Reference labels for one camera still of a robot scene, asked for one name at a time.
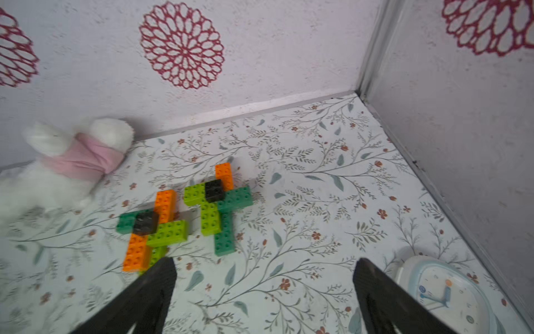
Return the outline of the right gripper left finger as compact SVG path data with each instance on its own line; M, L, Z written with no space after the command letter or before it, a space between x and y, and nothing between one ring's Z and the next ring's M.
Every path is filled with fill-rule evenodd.
M173 259L161 258L74 333L162 333L177 279Z

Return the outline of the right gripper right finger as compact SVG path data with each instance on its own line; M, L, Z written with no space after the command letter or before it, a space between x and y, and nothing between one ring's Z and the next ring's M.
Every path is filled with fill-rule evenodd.
M357 261L353 284L368 333L455 333L366 258Z

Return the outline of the lime lego brick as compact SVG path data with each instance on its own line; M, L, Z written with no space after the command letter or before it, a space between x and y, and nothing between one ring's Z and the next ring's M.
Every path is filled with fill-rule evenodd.
M186 242L189 236L189 224L185 220L159 224L157 232L148 236L147 245L157 248Z
M184 189L183 201L188 207L206 203L205 183L186 187Z
M165 257L167 253L167 246L153 248L149 257L149 263L147 268L140 270L139 275L143 275L149 268L153 267L162 257Z
M200 205L201 233L208 237L221 232L221 217L217 203L202 202Z

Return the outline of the dark green lego brick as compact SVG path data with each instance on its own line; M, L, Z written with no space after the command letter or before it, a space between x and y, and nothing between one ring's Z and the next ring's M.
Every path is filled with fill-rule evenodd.
M233 212L253 205L253 196L249 186L225 192L225 198L217 202L220 213Z
M231 212L221 214L221 231L214 235L214 253L218 257L226 256L236 251L232 217Z
M128 212L120 215L118 224L115 228L116 232L121 235L131 234L136 224L136 217L139 215L137 212Z

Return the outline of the black lego block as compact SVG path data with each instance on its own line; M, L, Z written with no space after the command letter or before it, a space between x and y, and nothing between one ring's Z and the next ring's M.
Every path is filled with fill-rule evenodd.
M152 235L157 232L159 214L155 211L145 210L136 215L132 233L138 236Z
M208 203L215 203L225 199L225 189L220 179L204 184L204 198Z

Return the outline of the orange lego brick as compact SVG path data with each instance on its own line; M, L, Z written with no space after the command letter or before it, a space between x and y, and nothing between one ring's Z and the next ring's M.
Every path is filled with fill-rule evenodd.
M131 234L122 271L146 271L149 267L152 248L147 245L148 236Z
M166 224L174 220L176 191L169 189L159 191L154 202L154 211L158 214L158 224Z
M218 164L215 167L216 179L222 182L224 191L231 191L234 189L234 181L232 176L232 168L230 163Z

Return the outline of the orange lego brick bottom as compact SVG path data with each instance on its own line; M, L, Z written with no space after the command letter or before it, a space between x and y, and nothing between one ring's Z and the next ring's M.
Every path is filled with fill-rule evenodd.
M152 248L147 245L148 236L131 234L122 271L146 271L149 267Z

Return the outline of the dark green lego brick bottom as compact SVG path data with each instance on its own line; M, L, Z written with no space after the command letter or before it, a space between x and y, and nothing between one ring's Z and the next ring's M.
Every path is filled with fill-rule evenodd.
M139 215L137 212L128 212L120 215L118 224L115 228L116 232L121 235L131 234L136 224L136 217Z

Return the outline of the white plush toy pink shirt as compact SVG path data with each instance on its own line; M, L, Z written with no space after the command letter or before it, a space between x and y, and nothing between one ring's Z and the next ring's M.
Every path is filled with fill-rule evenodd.
M39 154L14 175L1 177L1 222L30 210L82 210L97 183L114 172L134 141L134 129L113 118L94 120L86 133L68 134L37 122L23 132Z

